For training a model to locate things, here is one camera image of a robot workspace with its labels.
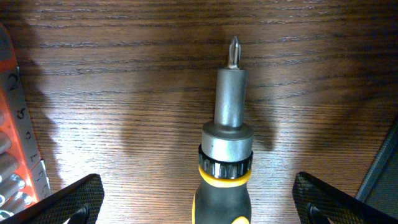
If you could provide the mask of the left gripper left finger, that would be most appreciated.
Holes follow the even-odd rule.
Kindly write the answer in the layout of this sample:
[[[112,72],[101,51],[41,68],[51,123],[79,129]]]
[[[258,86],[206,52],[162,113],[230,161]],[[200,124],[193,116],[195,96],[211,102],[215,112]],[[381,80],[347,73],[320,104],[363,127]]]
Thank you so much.
[[[103,200],[104,188],[100,175],[89,174],[1,223],[95,224]]]

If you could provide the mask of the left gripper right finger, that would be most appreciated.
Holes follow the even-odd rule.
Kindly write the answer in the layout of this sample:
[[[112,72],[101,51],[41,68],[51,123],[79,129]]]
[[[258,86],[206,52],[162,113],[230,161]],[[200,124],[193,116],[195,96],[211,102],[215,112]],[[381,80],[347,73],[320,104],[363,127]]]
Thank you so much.
[[[306,172],[296,174],[292,196],[301,224],[397,223],[396,218]]]

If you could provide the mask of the orange handled metal file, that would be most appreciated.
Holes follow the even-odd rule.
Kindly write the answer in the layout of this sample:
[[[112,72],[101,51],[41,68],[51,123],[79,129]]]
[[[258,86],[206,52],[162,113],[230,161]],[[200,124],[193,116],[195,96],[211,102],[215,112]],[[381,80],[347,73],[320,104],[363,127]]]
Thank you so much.
[[[12,40],[1,26],[1,221],[51,194]]]

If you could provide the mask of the black box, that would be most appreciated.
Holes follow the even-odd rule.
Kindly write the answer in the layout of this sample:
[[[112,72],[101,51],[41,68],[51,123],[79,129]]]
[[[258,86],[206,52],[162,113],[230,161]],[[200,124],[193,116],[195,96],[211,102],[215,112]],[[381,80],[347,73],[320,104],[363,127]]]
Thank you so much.
[[[373,160],[356,199],[397,218],[397,120]]]

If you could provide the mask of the yellow black screwdriver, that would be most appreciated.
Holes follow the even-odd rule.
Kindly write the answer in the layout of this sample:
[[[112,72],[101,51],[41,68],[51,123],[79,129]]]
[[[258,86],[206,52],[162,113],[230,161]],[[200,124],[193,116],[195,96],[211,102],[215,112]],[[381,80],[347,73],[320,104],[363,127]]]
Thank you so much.
[[[233,37],[228,63],[218,70],[215,109],[198,147],[201,183],[193,196],[192,223],[250,223],[247,183],[252,174],[254,131],[244,122],[247,73],[240,67],[241,45]]]

